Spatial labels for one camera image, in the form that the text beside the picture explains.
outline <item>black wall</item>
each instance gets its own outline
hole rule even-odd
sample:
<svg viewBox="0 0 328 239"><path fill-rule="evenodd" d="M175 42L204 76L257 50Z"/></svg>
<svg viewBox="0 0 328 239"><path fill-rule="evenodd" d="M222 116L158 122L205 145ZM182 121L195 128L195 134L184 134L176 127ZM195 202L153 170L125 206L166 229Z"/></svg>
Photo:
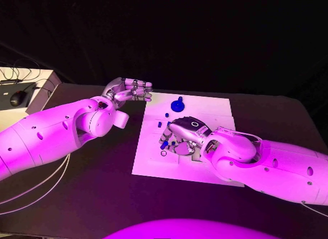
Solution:
<svg viewBox="0 0 328 239"><path fill-rule="evenodd" d="M0 60L17 58L76 84L289 96L328 144L326 5L0 1Z"/></svg>

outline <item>computer mouse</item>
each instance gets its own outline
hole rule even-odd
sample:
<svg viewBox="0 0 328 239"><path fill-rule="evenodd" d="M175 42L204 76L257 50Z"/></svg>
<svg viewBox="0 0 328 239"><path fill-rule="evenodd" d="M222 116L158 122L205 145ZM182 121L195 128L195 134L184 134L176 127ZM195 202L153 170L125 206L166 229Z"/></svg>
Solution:
<svg viewBox="0 0 328 239"><path fill-rule="evenodd" d="M10 105L14 107L18 106L23 102L25 95L27 93L24 91L17 91L10 97Z"/></svg>

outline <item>desk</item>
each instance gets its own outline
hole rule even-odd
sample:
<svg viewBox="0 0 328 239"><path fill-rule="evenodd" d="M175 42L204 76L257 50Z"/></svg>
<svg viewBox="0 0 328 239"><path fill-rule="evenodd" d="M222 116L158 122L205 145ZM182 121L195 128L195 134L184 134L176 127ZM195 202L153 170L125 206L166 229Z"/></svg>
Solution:
<svg viewBox="0 0 328 239"><path fill-rule="evenodd" d="M43 87L53 92L54 87L60 84L60 80L51 70L31 69L28 74L28 69L25 68L14 68L14 71L18 75L12 73L12 69L10 67L0 67L0 81L5 80L4 76L8 79L24 79L21 83L35 82L40 80L33 86ZM35 89L33 91L33 95L30 97L28 106L25 108L12 108L4 111L0 111L0 132L10 127L23 117L28 114L38 112L44 106L47 101L47 91L44 89Z"/></svg>
<svg viewBox="0 0 328 239"><path fill-rule="evenodd" d="M103 86L60 84L44 108L97 96L102 90ZM228 98L238 131L328 154L299 101L271 96L156 92ZM100 238L145 221L194 218L240 225L280 238L328 238L328 218L248 187L130 175L143 108L143 102L126 102L120 108L129 114L125 129L113 127L105 137L89 141L71 153L66 175L54 190L28 208L0 216L0 232ZM60 162L4 179L0 182L0 200L14 194L8 192L10 188L20 193L44 179ZM0 207L0 212L31 202L56 179L33 194ZM328 207L312 207L328 214Z"/></svg>

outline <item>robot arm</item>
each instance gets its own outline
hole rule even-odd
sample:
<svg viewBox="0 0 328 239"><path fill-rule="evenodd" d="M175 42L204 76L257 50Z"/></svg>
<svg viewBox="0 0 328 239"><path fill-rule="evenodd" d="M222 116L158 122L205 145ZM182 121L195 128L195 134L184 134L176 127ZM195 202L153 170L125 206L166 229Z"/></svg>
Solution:
<svg viewBox="0 0 328 239"><path fill-rule="evenodd" d="M171 135L181 138L179 144L165 146ZM199 160L221 180L241 182L290 202L328 205L326 155L222 127L211 131L192 117L172 121L159 143L179 155L191 155L198 147Z"/></svg>
<svg viewBox="0 0 328 239"><path fill-rule="evenodd" d="M128 115L116 109L125 100L151 101L148 92L151 83L116 78L102 96L24 117L0 132L0 180L64 157L89 140L102 137L112 125L123 128Z"/></svg>

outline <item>blue object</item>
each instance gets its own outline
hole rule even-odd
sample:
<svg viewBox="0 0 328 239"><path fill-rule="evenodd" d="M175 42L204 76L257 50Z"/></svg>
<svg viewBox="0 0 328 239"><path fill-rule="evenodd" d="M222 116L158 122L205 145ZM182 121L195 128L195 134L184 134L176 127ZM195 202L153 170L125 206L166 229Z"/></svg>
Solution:
<svg viewBox="0 0 328 239"><path fill-rule="evenodd" d="M159 146L159 148L163 150L163 148L165 148L166 145L168 145L168 142L163 141L162 144L161 144L161 146Z"/></svg>
<svg viewBox="0 0 328 239"><path fill-rule="evenodd" d="M171 110L174 112L181 112L184 109L182 97L178 97L178 100L171 103Z"/></svg>

